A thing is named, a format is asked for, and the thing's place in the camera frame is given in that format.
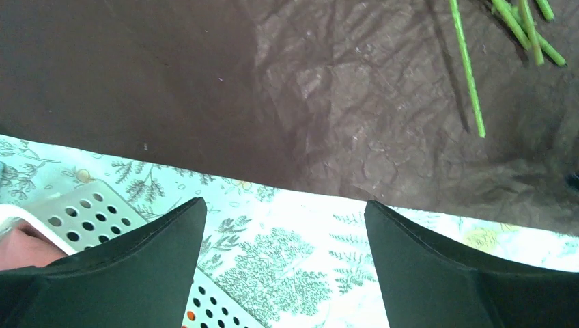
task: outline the white plastic basket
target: white plastic basket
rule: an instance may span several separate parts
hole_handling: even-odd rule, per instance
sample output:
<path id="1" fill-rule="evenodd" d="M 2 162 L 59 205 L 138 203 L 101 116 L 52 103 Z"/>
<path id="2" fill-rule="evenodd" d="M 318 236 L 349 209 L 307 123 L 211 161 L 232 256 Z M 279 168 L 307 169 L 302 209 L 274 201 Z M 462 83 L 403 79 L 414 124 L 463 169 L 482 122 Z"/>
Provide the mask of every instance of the white plastic basket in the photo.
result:
<path id="1" fill-rule="evenodd" d="M 14 218 L 30 223 L 68 255 L 147 224 L 99 180 L 26 208 L 0 204 L 0 231 Z M 263 327 L 199 269 L 193 280 L 182 328 Z"/>

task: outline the yellow flower print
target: yellow flower print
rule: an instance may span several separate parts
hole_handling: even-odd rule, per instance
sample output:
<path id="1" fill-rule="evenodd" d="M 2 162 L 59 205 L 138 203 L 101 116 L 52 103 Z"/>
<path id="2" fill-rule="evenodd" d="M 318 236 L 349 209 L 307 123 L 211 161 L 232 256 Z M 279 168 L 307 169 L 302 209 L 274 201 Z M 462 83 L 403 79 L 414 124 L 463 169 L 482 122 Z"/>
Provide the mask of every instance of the yellow flower print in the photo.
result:
<path id="1" fill-rule="evenodd" d="M 76 167 L 73 167 L 72 169 L 65 169 L 62 171 L 62 174 L 69 178 L 73 178 L 73 182 L 79 184 L 77 187 L 95 180 L 91 177 L 90 172 L 87 169 L 76 169 Z"/>
<path id="2" fill-rule="evenodd" d="M 491 254 L 498 244 L 497 233 L 491 229 L 475 228 L 464 234 L 463 243 Z"/>
<path id="3" fill-rule="evenodd" d="M 250 191 L 251 190 L 251 182 L 241 181 L 241 180 L 232 180 L 231 185 L 242 189 L 243 191 Z"/>
<path id="4" fill-rule="evenodd" d="M 88 172 L 88 170 L 86 169 L 80 169 L 79 171 L 77 171 L 76 179 L 82 183 L 89 183 L 95 180 L 90 176 L 90 172 Z"/>
<path id="5" fill-rule="evenodd" d="M 251 190 L 253 187 L 251 182 L 235 180 L 235 179 L 228 179 L 228 178 L 223 178 L 223 181 L 225 181 L 230 186 L 225 191 L 225 195 L 227 195 L 228 193 L 231 193 L 232 191 L 236 192 L 239 196 L 241 196 L 242 193 L 253 193 Z"/>

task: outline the floral tablecloth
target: floral tablecloth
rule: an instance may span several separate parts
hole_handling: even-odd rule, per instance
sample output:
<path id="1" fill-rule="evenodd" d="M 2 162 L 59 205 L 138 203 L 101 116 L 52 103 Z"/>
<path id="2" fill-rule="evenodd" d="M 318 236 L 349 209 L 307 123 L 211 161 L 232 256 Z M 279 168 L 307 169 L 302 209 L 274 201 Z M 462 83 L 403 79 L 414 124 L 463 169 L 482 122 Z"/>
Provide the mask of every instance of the floral tablecloth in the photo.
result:
<path id="1" fill-rule="evenodd" d="M 388 327 L 363 220 L 365 203 L 0 135 L 0 202 L 25 205 L 101 179 L 148 221 L 192 197 L 208 220 L 199 267 L 269 327 Z M 579 238 L 394 208 L 471 247 L 579 271 Z M 239 279 L 263 286 L 243 288 Z"/>

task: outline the brown paper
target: brown paper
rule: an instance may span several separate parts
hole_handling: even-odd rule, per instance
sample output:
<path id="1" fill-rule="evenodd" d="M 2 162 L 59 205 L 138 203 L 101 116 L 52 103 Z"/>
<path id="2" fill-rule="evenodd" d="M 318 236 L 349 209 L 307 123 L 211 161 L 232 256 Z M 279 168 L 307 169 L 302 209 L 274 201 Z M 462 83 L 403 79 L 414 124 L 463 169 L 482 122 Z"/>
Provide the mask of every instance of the brown paper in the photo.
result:
<path id="1" fill-rule="evenodd" d="M 538 68 L 460 1 L 488 136 L 449 5 L 434 0 L 11 1 L 4 133 L 385 204 L 579 234 L 579 12 Z"/>

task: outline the green straw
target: green straw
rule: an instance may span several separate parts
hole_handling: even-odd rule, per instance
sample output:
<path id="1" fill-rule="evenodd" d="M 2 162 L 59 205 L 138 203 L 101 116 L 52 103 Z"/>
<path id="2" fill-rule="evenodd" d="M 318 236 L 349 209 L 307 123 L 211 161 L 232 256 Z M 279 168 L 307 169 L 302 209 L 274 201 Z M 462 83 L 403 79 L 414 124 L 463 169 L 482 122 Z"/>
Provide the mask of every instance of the green straw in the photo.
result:
<path id="1" fill-rule="evenodd" d="M 539 38 L 537 37 L 537 30 L 535 28 L 535 22 L 533 21 L 533 15 L 531 14 L 531 7 L 528 5 L 528 0 L 519 0 L 519 10 L 524 23 L 524 25 L 520 24 L 520 26 L 524 27 L 526 34 L 528 35 L 528 39 L 531 41 L 531 48 L 533 48 L 535 63 L 537 66 L 543 65 L 545 63 L 545 59 L 543 58 L 543 51 L 539 45 Z"/>
<path id="2" fill-rule="evenodd" d="M 464 31 L 462 30 L 462 23 L 460 20 L 460 12 L 458 11 L 457 0 L 449 0 L 451 4 L 451 11 L 454 20 L 454 27 L 456 29 L 456 34 L 458 37 L 458 46 L 460 48 L 460 55 L 462 56 L 462 65 L 464 67 L 464 74 L 466 75 L 466 82 L 468 84 L 468 92 L 470 94 L 470 101 L 472 102 L 472 110 L 475 113 L 475 121 L 477 123 L 477 128 L 479 130 L 479 136 L 484 138 L 486 136 L 485 124 L 483 121 L 483 114 L 481 113 L 481 104 L 479 102 L 479 95 L 477 92 L 477 86 L 475 85 L 475 77 L 472 74 L 472 65 L 470 63 L 470 56 L 468 55 L 468 49 L 466 47 L 466 38 L 464 37 Z"/>
<path id="3" fill-rule="evenodd" d="M 511 5 L 505 0 L 492 0 L 492 4 L 498 10 L 503 21 L 507 26 L 509 26 L 523 48 L 529 50 L 531 48 L 531 41 L 529 41 L 526 34 L 523 32 L 523 28 L 521 28 L 521 25 L 519 25 L 513 17 L 513 14 L 511 13 Z"/>
<path id="4" fill-rule="evenodd" d="M 553 9 L 551 9 L 547 0 L 537 0 L 537 5 L 539 6 L 539 9 L 541 9 L 541 12 L 543 12 L 543 17 L 545 17 L 546 21 L 552 22 L 555 19 Z"/>
<path id="5" fill-rule="evenodd" d="M 517 22 L 519 22 L 519 24 L 522 24 L 523 20 L 519 15 L 517 7 L 512 7 L 511 12 L 513 13 L 513 17 L 515 17 Z M 549 58 L 553 59 L 553 61 L 557 66 L 567 65 L 567 61 L 565 60 L 565 58 L 552 45 L 550 45 L 549 42 L 547 42 L 547 40 L 545 40 L 545 38 L 541 36 L 541 34 L 537 33 L 537 37 L 539 38 L 539 44 L 541 45 L 541 49 L 545 51 L 545 53 L 547 54 L 547 56 L 549 56 Z"/>

